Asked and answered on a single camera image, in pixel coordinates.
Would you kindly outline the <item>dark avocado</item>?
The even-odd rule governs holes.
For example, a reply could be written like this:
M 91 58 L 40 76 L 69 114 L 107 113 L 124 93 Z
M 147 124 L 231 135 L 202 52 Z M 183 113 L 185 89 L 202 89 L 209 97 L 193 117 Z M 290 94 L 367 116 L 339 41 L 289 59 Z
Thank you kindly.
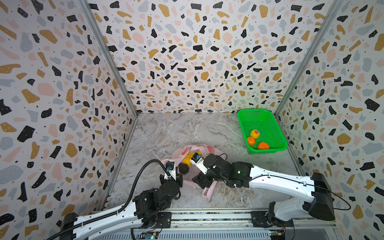
M 187 164 L 180 163 L 178 165 L 179 173 L 182 175 L 186 175 L 190 171 L 190 167 Z

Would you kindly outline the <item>yellow lemon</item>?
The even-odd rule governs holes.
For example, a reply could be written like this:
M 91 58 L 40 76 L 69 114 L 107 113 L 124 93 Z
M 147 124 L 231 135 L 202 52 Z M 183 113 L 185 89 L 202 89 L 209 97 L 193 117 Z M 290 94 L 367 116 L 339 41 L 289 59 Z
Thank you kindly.
M 183 164 L 186 164 L 188 167 L 191 166 L 191 159 L 193 157 L 194 153 L 189 153 L 185 156 L 185 158 L 183 159 L 182 163 Z

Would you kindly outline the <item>small orange tangerine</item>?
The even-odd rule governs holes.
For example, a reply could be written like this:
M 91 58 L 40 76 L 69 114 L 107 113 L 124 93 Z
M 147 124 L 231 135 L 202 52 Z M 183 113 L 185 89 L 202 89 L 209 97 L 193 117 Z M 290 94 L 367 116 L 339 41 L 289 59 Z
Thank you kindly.
M 253 137 L 247 137 L 247 143 L 251 147 L 255 144 L 255 139 Z

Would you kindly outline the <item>orange fruit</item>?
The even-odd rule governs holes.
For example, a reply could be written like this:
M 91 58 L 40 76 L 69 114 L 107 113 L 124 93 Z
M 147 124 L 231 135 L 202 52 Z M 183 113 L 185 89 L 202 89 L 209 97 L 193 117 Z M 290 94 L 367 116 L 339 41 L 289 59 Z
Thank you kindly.
M 267 150 L 267 149 L 269 149 L 269 148 L 270 148 L 269 144 L 267 144 L 267 143 L 265 143 L 265 142 L 260 142 L 260 143 L 258 144 L 258 146 L 257 146 L 257 149 L 258 149 L 258 150 Z

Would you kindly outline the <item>yellow red peach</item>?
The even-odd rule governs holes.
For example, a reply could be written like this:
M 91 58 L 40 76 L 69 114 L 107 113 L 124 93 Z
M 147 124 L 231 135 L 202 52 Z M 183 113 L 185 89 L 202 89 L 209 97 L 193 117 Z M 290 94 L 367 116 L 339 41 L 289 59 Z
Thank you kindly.
M 250 133 L 250 137 L 252 137 L 256 140 L 260 137 L 260 132 L 258 130 L 252 130 Z

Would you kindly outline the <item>green plastic basket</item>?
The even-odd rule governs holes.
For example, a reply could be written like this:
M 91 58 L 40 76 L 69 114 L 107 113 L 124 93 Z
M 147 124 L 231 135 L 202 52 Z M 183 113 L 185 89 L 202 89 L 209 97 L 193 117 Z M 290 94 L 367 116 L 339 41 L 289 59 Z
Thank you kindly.
M 287 149 L 287 140 L 274 114 L 270 111 L 264 109 L 244 109 L 238 111 L 237 117 L 245 139 L 246 148 L 250 154 L 270 154 Z M 250 147 L 247 143 L 247 137 L 250 137 L 252 130 L 258 130 L 260 137 Z M 270 148 L 258 150 L 257 146 L 260 142 L 269 144 Z

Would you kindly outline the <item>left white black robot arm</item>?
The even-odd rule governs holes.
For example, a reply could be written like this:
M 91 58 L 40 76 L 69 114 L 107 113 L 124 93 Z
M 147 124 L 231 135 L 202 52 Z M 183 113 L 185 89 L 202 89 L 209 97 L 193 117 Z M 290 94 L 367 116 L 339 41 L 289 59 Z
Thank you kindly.
M 165 179 L 161 175 L 161 185 L 143 191 L 130 200 L 122 209 L 115 207 L 92 215 L 78 216 L 69 214 L 65 217 L 60 240 L 96 240 L 120 230 L 146 229 L 158 224 L 165 226 L 166 221 L 159 222 L 159 212 L 168 209 L 172 200 L 180 197 L 183 175 L 176 173 L 176 179 Z

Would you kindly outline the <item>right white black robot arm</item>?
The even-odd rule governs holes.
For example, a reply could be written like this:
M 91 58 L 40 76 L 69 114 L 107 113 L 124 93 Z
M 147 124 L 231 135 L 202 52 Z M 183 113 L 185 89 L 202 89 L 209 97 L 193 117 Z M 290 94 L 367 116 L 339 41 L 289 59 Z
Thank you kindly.
M 200 170 L 193 182 L 202 189 L 209 188 L 213 182 L 223 182 L 230 188 L 263 188 L 291 196 L 283 202 L 271 202 L 266 212 L 252 212 L 255 227 L 282 227 L 296 218 L 336 219 L 330 185 L 320 173 L 311 177 L 292 176 L 250 163 L 229 163 L 214 154 L 202 157 L 195 153 L 191 164 Z

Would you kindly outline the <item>small circuit board left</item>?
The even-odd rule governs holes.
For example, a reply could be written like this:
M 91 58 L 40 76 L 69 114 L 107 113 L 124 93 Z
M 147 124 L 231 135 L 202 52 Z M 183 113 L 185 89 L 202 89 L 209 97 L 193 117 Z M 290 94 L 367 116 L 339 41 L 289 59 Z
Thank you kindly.
M 140 240 L 157 240 L 159 238 L 159 232 L 142 232 L 139 236 Z

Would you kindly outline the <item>small circuit board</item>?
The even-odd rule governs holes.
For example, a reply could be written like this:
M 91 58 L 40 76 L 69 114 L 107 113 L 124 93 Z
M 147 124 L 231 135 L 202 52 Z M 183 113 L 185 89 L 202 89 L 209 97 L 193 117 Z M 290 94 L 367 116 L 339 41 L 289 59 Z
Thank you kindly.
M 139 236 L 140 240 L 157 240 L 159 238 L 159 232 L 142 232 Z
M 286 233 L 283 230 L 270 230 L 269 237 L 271 240 L 285 240 Z

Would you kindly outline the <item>small circuit board right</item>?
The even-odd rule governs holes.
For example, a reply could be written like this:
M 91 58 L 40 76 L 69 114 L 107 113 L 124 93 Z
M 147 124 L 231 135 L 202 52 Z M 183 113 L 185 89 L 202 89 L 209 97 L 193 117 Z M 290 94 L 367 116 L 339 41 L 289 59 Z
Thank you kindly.
M 271 240 L 285 240 L 286 233 L 283 230 L 270 230 L 269 237 Z

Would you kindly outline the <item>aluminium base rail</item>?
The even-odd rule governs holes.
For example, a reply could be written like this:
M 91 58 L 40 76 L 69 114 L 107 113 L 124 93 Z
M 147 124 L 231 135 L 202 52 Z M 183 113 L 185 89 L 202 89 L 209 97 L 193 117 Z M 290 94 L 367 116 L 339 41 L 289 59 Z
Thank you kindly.
M 105 240 L 139 240 L 142 232 L 159 232 L 158 240 L 270 240 L 270 230 L 283 230 L 286 240 L 341 240 L 336 224 L 312 218 L 293 219 L 282 227 L 253 225 L 252 212 L 264 209 L 170 209 L 163 214 L 164 227 L 129 228 L 109 234 Z

